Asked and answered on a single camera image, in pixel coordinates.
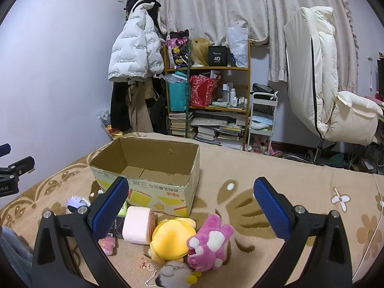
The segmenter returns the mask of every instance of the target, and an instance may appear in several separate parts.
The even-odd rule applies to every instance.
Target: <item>teal bag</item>
[[[170,111],[185,111],[187,102],[187,83],[169,83],[169,108]]]

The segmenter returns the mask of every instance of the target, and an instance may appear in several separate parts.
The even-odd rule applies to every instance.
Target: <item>white rolling cart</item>
[[[254,93],[252,95],[252,98],[251,98],[251,113],[250,113],[250,116],[251,116],[251,120],[249,122],[249,128],[248,128],[248,141],[247,141],[247,145],[246,145],[246,149],[248,150],[249,148],[249,141],[251,139],[251,134],[258,134],[258,135],[266,135],[266,136],[269,136],[269,141],[268,141],[268,156],[270,154],[270,148],[271,148],[271,142],[272,142],[272,137],[273,137],[273,130],[275,129],[275,117],[276,117],[276,109],[277,109],[277,104],[278,104],[278,97],[276,96],[276,99],[274,101],[271,101],[271,100],[266,100],[266,99],[254,99],[254,95],[256,95],[257,93]],[[253,115],[253,105],[266,105],[266,106],[271,106],[273,107],[273,125],[272,125],[272,131],[263,131],[263,130],[255,130],[255,129],[251,129],[251,123],[252,123],[252,115]]]

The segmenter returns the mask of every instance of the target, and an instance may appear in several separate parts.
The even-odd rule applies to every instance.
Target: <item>open cardboard box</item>
[[[191,213],[200,171],[197,144],[119,138],[93,158],[90,166],[104,191],[119,175],[125,177],[131,205],[181,217]]]

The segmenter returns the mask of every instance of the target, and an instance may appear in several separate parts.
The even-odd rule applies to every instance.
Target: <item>white gaming chair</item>
[[[381,108],[348,91],[338,92],[335,27],[331,7],[301,7],[284,26],[288,94],[293,113],[324,140],[368,145]]]

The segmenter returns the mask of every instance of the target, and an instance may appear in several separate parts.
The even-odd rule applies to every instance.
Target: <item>wooden baseboard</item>
[[[304,145],[297,145],[297,144],[289,144],[289,143],[283,143],[283,142],[276,142],[272,141],[272,148],[273,150],[280,150],[282,152],[289,152],[294,154],[303,154],[306,155],[309,150],[311,150],[313,153],[316,152],[315,147],[309,147]],[[335,154],[338,154],[338,152],[335,152],[333,150],[329,152],[322,152],[321,156],[324,158],[331,158]]]

